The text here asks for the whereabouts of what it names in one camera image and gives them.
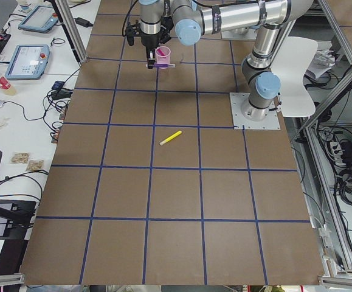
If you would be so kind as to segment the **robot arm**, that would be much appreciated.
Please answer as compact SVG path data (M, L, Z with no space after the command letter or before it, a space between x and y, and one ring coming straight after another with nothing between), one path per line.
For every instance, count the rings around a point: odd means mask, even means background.
M304 15L312 1L235 1L208 5L198 1L138 1L140 18L134 24L124 21L122 35L133 46L139 37L146 49L147 66L156 65L160 44L175 32L185 46L196 44L204 35L220 33L253 40L251 53L242 70L250 94L242 103L242 115L252 121L263 120L280 91L280 79L271 71L272 59L285 37L283 29Z

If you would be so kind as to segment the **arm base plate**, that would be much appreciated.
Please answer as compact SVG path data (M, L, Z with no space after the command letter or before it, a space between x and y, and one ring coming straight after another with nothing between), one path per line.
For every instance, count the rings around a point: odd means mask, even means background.
M233 127L240 130L280 130L274 101L269 108L256 109L249 104L249 93L231 92Z
M257 30L248 27L221 32L221 38L224 40L255 41L256 37Z

